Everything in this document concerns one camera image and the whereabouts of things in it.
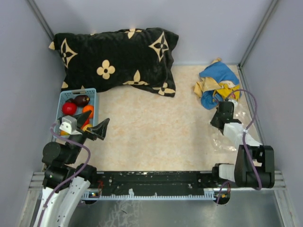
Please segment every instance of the floral pattern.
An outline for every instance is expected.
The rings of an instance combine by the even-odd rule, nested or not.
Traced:
[[[61,89],[64,89],[64,88],[68,88],[68,84],[65,83],[65,81],[63,81],[62,86],[61,86]]]
[[[54,51],[55,50],[55,43],[52,41],[51,44],[49,44],[48,48]]]
[[[125,84],[128,85],[148,85],[148,83],[146,83],[145,81],[140,81],[140,72],[139,70],[136,71],[136,73],[134,74],[134,80],[133,81],[127,81]]]
[[[172,94],[175,93],[176,91],[170,88],[167,88],[168,84],[166,82],[164,82],[162,87],[153,87],[152,89],[154,90],[159,90],[158,94],[159,95],[165,95],[165,94]]]
[[[114,66],[110,65],[109,60],[102,62],[102,67],[97,68],[97,74],[102,76],[103,79],[109,79],[110,74],[115,72]]]
[[[74,52],[67,44],[66,38],[63,40],[61,44],[61,57],[64,62],[64,65],[66,68],[68,68],[68,64],[70,63],[70,60],[77,55],[76,52]]]
[[[166,42],[164,32],[160,35],[160,37],[151,45],[149,45],[158,55],[159,62],[164,56],[164,52],[169,50],[169,45]]]
[[[127,33],[127,37],[130,39],[135,32],[142,32],[142,30],[136,30],[135,28],[129,29],[129,31],[126,31],[124,33]]]

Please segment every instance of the gray wall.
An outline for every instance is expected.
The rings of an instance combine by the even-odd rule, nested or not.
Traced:
[[[54,33],[163,27],[176,64],[239,63],[271,0],[35,0]]]
[[[265,140],[303,223],[303,1],[280,1],[252,51],[244,73],[259,101]]]
[[[0,2],[0,220],[16,226],[42,167],[64,67],[25,0]]]

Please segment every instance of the toy fruit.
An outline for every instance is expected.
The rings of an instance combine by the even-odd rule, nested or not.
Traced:
[[[79,95],[75,98],[70,98],[67,100],[69,103],[75,103],[78,107],[85,107],[90,101],[90,98],[87,95]]]
[[[85,125],[84,127],[83,127],[83,131],[86,131],[87,130],[87,128],[91,128],[91,127],[93,127],[93,125],[92,124],[87,124],[87,125]]]
[[[83,107],[82,113],[85,113],[89,110],[91,110],[89,118],[93,118],[94,117],[94,106],[92,106],[92,105],[87,105],[87,106]]]
[[[69,134],[67,133],[67,132],[65,132],[65,131],[60,131],[60,136],[68,136]]]
[[[87,120],[85,121],[85,123],[82,125],[81,129],[83,129],[84,126],[87,125],[87,124],[89,124],[89,119],[87,119]]]
[[[74,115],[77,111],[75,103],[64,103],[62,106],[62,112],[64,115]]]

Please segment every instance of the blue basket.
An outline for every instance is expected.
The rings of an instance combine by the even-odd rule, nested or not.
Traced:
[[[64,103],[66,103],[66,101],[68,99],[75,98],[78,95],[87,95],[90,98],[88,105],[94,106],[94,117],[89,120],[89,123],[92,124],[93,126],[96,126],[98,124],[99,100],[98,100],[98,95],[97,95],[96,89],[94,89],[94,88],[78,89],[78,90],[61,92],[60,98],[59,98],[59,103],[58,103],[56,120],[59,117],[63,116],[62,106],[64,105]],[[83,108],[78,107],[75,115],[82,113],[82,109]],[[60,135],[60,130],[59,130],[58,125],[55,127],[55,133]]]

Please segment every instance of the orange fruit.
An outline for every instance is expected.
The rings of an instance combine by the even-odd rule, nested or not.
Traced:
[[[69,136],[69,134],[65,131],[60,131],[60,136]]]
[[[94,106],[93,105],[86,105],[85,107],[83,107],[82,113],[85,113],[89,110],[91,110],[89,118],[93,118],[94,117]]]
[[[92,124],[87,124],[87,125],[85,125],[84,127],[83,127],[83,131],[86,131],[87,130],[87,128],[91,128],[91,127],[93,127],[93,125]]]

